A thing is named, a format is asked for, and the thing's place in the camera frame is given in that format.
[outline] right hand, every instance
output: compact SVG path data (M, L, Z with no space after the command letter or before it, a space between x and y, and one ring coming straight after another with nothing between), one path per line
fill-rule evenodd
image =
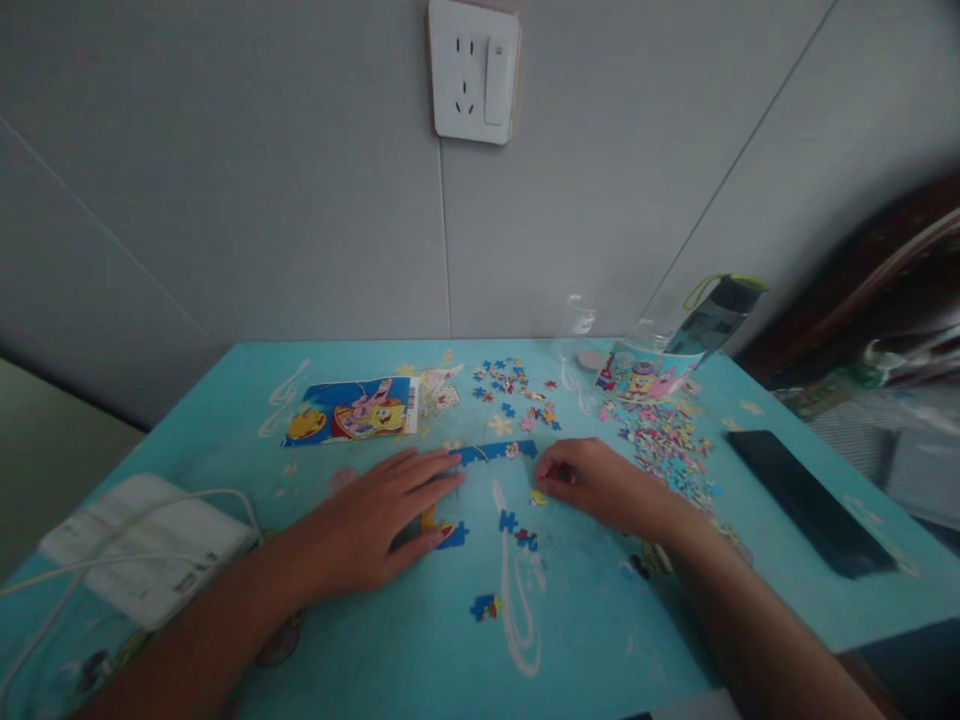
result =
M540 492L655 543L669 544L681 527L702 521L686 500L597 438L554 444L534 477Z

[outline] water bottle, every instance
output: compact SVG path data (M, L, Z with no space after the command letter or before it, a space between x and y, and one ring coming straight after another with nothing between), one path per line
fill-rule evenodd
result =
M720 279L706 300L699 302L712 280ZM770 288L766 283L748 275L711 275L693 289L683 303L684 310L693 312L677 331L670 345L670 353L703 353L706 360L730 339L747 319L757 302ZM695 309L690 301L699 290Z

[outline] smartphone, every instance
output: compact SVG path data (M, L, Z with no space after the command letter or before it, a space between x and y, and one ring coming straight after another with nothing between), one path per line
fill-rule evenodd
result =
M835 572L852 579L896 569L890 553L776 435L731 432L727 441Z

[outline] wall socket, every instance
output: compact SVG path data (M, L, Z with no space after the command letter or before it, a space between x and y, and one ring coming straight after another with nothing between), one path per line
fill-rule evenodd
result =
M506 145L520 53L519 18L430 0L427 21L437 135Z

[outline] spongebob picture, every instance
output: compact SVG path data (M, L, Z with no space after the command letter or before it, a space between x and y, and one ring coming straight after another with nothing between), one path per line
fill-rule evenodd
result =
M417 432L416 377L328 383L307 388L284 447Z

